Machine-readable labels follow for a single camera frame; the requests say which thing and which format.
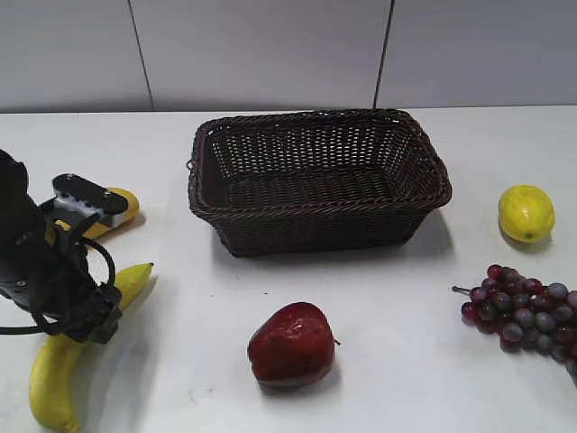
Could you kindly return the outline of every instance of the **table surface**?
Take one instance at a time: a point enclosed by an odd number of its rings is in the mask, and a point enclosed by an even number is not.
[[[0,115],[1,147],[24,161],[30,195],[76,172],[133,191],[143,216],[103,244],[117,268],[155,262],[155,284],[73,382],[86,432],[574,432],[577,389],[540,355],[507,355],[461,322],[462,295],[492,263],[577,287],[577,106],[409,110],[444,160],[453,199],[404,246],[233,258],[188,210],[185,164],[198,126],[226,113]],[[551,242],[519,250],[499,233],[508,187],[553,199]],[[91,256],[96,275],[104,265]],[[246,345],[299,300],[329,319],[336,368],[317,385],[263,393]],[[31,318],[0,300],[2,326]],[[0,431],[42,431],[28,377],[44,336],[0,337]]]

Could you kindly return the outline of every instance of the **banana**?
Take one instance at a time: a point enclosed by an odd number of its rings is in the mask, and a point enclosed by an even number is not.
[[[152,263],[126,268],[116,274],[114,285],[123,293],[120,309],[136,299],[151,276]],[[48,336],[40,350],[30,375],[30,408],[36,420],[45,428],[64,433],[76,433],[80,421],[72,402],[70,379],[89,343],[76,341],[60,334]]]
[[[109,188],[109,189],[112,192],[115,192],[119,196],[123,196],[128,200],[128,210],[124,214],[123,223],[125,223],[126,221],[130,221],[131,219],[136,217],[136,215],[138,215],[140,204],[138,203],[138,198],[136,198],[136,196],[132,192],[121,188]],[[111,228],[105,226],[104,224],[95,223],[84,233],[84,236],[90,239],[96,239],[97,237],[103,235],[104,233],[110,230]]]

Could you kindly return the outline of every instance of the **wicker basket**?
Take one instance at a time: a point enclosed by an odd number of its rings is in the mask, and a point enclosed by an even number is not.
[[[452,195],[398,110],[216,119],[197,130],[190,209],[235,256],[402,244]]]

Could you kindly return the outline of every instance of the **apple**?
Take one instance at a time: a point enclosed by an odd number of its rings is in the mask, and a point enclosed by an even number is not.
[[[273,314],[254,333],[247,352],[260,384],[297,388],[332,370],[334,343],[325,314],[313,304],[297,302]]]

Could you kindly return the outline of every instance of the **bunch of grapes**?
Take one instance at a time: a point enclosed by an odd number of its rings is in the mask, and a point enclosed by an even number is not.
[[[515,269],[493,264],[480,287],[453,291],[471,298],[461,307],[467,325],[499,334],[505,352],[523,348],[550,355],[567,365],[577,383],[577,290],[568,291],[560,282],[544,286]]]

